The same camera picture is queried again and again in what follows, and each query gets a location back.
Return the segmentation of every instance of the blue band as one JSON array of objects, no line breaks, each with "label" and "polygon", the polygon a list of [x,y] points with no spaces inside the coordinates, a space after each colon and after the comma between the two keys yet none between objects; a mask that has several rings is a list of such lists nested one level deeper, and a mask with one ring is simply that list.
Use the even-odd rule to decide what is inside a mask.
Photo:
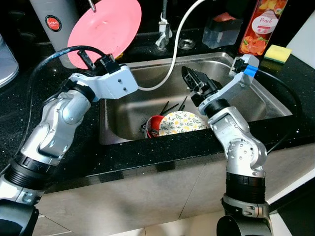
[{"label": "blue band", "polygon": [[248,65],[248,66],[246,67],[246,69],[244,70],[244,74],[247,74],[247,75],[249,75],[249,76],[254,77],[255,74],[256,74],[256,72],[257,72],[257,70],[258,70],[257,67],[252,66],[252,65]]}]

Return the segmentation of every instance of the dish soap container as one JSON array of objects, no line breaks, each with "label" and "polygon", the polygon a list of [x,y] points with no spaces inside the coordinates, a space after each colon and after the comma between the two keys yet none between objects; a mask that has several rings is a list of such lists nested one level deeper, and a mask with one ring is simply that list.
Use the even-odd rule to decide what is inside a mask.
[{"label": "dish soap container", "polygon": [[258,0],[239,52],[260,56],[282,15],[287,0]]},{"label": "dish soap container", "polygon": [[227,12],[209,18],[203,32],[202,42],[212,49],[234,45],[241,25],[241,19],[236,19]]}]

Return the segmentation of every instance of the pink plate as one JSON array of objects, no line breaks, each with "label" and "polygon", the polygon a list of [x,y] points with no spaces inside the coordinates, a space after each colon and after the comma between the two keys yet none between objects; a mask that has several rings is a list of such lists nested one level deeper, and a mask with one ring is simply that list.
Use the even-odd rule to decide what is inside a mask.
[{"label": "pink plate", "polygon": [[[96,13],[89,9],[74,26],[68,47],[92,46],[116,58],[132,42],[139,29],[141,7],[137,0],[102,0],[95,4]],[[99,58],[86,51],[92,61]],[[76,67],[87,69],[77,52],[68,54]]]}]

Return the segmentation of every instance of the faucet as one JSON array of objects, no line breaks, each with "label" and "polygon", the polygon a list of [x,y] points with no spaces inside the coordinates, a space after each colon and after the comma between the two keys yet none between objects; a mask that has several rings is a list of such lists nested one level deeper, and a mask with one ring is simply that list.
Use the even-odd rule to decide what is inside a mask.
[{"label": "faucet", "polygon": [[166,45],[169,42],[169,38],[172,37],[171,25],[166,19],[166,6],[167,0],[163,0],[163,9],[159,21],[159,38],[156,41],[157,48],[161,51],[166,50]]}]

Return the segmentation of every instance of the white cable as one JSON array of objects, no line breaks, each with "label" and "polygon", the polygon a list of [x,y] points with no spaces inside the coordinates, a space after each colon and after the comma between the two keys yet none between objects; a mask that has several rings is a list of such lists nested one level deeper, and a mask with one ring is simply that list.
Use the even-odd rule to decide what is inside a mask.
[{"label": "white cable", "polygon": [[177,29],[177,33],[176,33],[176,37],[175,37],[175,46],[174,46],[174,54],[173,54],[173,59],[172,59],[172,63],[171,63],[171,67],[168,70],[168,73],[166,74],[166,76],[164,77],[164,79],[158,83],[157,85],[151,87],[151,88],[143,88],[141,86],[139,86],[139,89],[142,91],[153,91],[156,90],[157,88],[161,87],[169,78],[169,76],[172,74],[172,71],[174,69],[174,65],[175,65],[175,61],[176,61],[176,55],[177,55],[177,46],[178,46],[178,41],[179,41],[179,35],[181,33],[182,27],[187,19],[187,17],[191,14],[191,12],[199,5],[201,4],[203,1],[205,0],[197,0],[189,9],[188,11],[185,13],[185,15],[183,16],[178,29]]}]

